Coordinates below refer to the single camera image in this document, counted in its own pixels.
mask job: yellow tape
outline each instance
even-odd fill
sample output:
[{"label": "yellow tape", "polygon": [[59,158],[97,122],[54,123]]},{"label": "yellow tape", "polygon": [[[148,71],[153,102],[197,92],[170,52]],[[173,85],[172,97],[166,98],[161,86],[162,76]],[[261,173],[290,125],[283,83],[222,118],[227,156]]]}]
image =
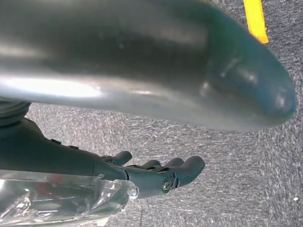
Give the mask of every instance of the yellow tape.
[{"label": "yellow tape", "polygon": [[263,44],[268,43],[261,0],[243,1],[249,32]]}]

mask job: screw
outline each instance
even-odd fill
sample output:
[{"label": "screw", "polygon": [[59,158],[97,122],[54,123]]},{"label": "screw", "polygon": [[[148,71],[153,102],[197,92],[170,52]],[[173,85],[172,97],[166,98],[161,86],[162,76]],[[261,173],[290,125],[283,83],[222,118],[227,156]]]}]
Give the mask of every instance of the screw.
[{"label": "screw", "polygon": [[166,178],[162,183],[162,191],[164,193],[168,193],[172,189],[172,181],[169,178]]}]

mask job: yellow stripe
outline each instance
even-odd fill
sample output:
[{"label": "yellow stripe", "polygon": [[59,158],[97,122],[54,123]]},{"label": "yellow stripe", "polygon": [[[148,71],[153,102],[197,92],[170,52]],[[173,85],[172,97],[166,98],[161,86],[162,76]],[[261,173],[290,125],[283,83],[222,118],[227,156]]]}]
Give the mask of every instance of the yellow stripe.
[{"label": "yellow stripe", "polygon": [[243,1],[249,32],[263,44],[268,43],[261,0]]}]

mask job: gray carpet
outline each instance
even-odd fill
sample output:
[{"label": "gray carpet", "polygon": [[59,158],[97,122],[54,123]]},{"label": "gray carpet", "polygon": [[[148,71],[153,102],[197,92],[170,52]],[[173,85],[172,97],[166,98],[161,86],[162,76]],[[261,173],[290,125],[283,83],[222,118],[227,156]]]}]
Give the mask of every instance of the gray carpet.
[{"label": "gray carpet", "polygon": [[[243,0],[216,0],[246,23]],[[199,155],[206,169],[167,196],[134,201],[110,227],[303,227],[303,1],[264,0],[268,47],[289,71],[295,117],[260,132],[215,131],[119,113],[32,105],[48,138],[98,154],[129,150],[131,163]]]}]

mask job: transparent plastic cover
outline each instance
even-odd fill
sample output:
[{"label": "transparent plastic cover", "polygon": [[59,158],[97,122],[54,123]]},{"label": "transparent plastic cover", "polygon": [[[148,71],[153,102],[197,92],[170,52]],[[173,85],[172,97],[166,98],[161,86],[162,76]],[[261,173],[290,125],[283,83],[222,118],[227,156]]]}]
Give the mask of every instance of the transparent plastic cover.
[{"label": "transparent plastic cover", "polygon": [[109,218],[135,199],[130,181],[0,170],[0,226],[75,226]]}]

